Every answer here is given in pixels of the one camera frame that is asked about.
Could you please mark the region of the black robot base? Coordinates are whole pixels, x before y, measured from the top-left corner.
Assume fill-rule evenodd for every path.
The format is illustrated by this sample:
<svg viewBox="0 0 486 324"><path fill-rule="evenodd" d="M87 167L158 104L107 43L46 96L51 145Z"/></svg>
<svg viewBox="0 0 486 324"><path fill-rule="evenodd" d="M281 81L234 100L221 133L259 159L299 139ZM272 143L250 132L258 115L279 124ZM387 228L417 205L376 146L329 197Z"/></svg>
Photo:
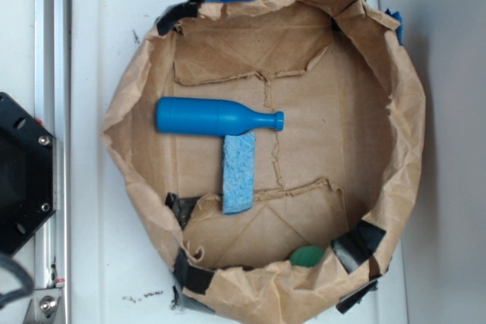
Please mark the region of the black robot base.
<svg viewBox="0 0 486 324"><path fill-rule="evenodd" d="M1 93L1 252L14 256L52 216L55 138Z"/></svg>

